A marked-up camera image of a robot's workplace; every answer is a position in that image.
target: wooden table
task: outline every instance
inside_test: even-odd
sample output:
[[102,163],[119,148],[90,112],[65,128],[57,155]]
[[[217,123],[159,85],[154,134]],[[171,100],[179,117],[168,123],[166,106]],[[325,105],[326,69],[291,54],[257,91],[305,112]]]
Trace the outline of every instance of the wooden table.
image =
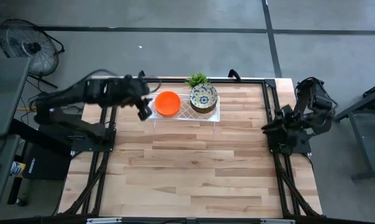
[[[276,83],[280,105],[294,106],[292,80]],[[274,161],[261,131],[267,123],[261,86],[214,86],[221,105],[215,133],[212,123],[192,121],[158,120],[154,129],[152,121],[139,121],[136,108],[118,110],[100,216],[282,217]],[[163,83],[159,91],[165,90],[189,94],[184,83]],[[83,119],[96,123],[100,113],[98,106],[86,105]],[[72,160],[59,212],[85,188],[91,157],[84,152]],[[300,154],[291,161],[297,188],[321,213],[310,163]]]

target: orange plate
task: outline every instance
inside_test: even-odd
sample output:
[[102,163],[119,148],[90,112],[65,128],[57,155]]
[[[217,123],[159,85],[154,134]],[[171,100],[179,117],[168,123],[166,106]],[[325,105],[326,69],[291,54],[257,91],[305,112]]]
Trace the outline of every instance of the orange plate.
[[175,116],[181,107],[179,96],[172,91],[165,91],[155,98],[155,110],[164,117]]

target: desk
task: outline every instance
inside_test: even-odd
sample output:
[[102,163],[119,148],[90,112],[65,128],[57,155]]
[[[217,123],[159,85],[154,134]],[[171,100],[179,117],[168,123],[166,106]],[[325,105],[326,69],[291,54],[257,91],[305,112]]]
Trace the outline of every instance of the desk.
[[[276,84],[280,105],[293,106],[292,80],[277,79]],[[221,110],[215,133],[212,123],[192,121],[158,120],[154,129],[152,121],[139,121],[135,108],[118,110],[100,216],[282,217],[274,161],[261,131],[267,124],[261,86],[214,86]],[[165,90],[190,92],[184,83],[163,83],[160,91]],[[86,105],[82,118],[97,123],[100,113],[98,106]],[[91,157],[83,152],[72,160],[59,212],[85,188]],[[297,188],[321,213],[310,163],[300,154],[291,160]]]

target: white wire rack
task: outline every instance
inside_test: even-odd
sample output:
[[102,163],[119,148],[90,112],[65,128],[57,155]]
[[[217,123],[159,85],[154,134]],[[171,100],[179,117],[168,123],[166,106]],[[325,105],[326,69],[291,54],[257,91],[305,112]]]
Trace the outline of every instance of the white wire rack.
[[158,96],[158,93],[151,94],[151,98],[153,99],[149,103],[149,107],[152,110],[152,115],[148,118],[154,120],[153,127],[155,128],[155,124],[158,119],[167,119],[167,120],[180,120],[180,121],[204,121],[204,122],[213,122],[213,131],[215,132],[216,122],[220,121],[220,97],[218,96],[218,100],[216,101],[216,107],[213,111],[201,114],[193,110],[190,106],[190,95],[188,94],[178,94],[181,101],[180,110],[177,115],[171,118],[165,118],[157,113],[154,106],[155,98]]

